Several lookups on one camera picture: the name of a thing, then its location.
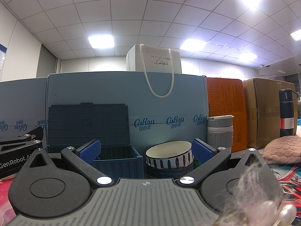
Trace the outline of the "grey white travel mug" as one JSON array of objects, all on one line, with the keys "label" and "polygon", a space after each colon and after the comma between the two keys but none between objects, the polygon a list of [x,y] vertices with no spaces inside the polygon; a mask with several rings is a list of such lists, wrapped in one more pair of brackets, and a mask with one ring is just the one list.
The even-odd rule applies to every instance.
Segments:
[{"label": "grey white travel mug", "polygon": [[207,143],[218,148],[233,145],[233,115],[212,116],[207,119]]}]

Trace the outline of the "dark blue plastic storage box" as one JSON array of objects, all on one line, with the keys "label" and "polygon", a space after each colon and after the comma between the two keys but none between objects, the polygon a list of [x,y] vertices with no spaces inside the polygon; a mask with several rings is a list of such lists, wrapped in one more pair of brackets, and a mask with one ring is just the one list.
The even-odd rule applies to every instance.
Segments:
[{"label": "dark blue plastic storage box", "polygon": [[91,165],[113,180],[143,178],[143,157],[130,144],[125,104],[52,105],[49,107],[47,149],[59,153],[79,148],[93,139],[100,152]]}]

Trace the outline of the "white striped ceramic bowl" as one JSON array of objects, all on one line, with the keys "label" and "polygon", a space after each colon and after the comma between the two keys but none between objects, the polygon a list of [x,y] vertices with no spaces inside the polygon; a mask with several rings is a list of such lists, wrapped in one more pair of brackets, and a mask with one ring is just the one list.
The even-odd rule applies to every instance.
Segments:
[{"label": "white striped ceramic bowl", "polygon": [[192,145],[188,141],[171,141],[149,148],[146,164],[158,169],[176,169],[193,163]]}]

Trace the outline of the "orange cardboard box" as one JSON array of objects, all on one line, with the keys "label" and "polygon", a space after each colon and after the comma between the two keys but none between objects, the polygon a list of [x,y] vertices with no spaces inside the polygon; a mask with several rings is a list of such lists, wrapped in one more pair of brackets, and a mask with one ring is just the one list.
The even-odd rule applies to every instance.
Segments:
[{"label": "orange cardboard box", "polygon": [[233,115],[232,151],[246,149],[247,123],[243,83],[239,79],[206,78],[209,116]]}]

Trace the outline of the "large blue cardboard box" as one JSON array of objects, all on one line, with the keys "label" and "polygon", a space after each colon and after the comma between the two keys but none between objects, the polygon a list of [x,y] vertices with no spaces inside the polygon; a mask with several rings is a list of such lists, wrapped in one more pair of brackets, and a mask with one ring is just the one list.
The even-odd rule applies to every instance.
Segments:
[{"label": "large blue cardboard box", "polygon": [[137,71],[51,74],[47,105],[125,104],[130,144],[141,155],[168,141],[207,139],[204,76]]}]

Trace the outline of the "brown cardboard box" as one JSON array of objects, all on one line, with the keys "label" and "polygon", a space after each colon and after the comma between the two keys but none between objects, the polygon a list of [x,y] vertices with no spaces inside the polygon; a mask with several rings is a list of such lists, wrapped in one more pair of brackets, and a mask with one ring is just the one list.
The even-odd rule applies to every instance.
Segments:
[{"label": "brown cardboard box", "polygon": [[242,83],[246,104],[246,145],[259,150],[280,138],[279,91],[294,91],[295,85],[264,78],[251,78]]}]

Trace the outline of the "pink knitted cloth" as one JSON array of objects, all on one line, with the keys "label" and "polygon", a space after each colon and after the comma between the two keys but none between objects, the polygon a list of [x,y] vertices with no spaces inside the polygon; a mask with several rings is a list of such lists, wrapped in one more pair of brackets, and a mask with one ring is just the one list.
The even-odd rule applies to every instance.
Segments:
[{"label": "pink knitted cloth", "polygon": [[262,157],[269,164],[300,164],[300,137],[284,136],[271,141]]}]

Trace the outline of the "white paper gift bag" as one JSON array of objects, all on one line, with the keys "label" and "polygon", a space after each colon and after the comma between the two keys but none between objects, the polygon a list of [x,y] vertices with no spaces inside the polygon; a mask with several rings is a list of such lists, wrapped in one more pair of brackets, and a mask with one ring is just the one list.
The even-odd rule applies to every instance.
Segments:
[{"label": "white paper gift bag", "polygon": [[[144,73],[146,83],[151,93],[158,98],[168,97],[174,86],[176,74],[182,73],[180,53],[170,48],[159,48],[144,44],[134,45],[127,53],[125,58],[127,71],[140,71]],[[156,94],[151,86],[148,73],[169,73],[171,74],[171,84],[167,94]]]}]

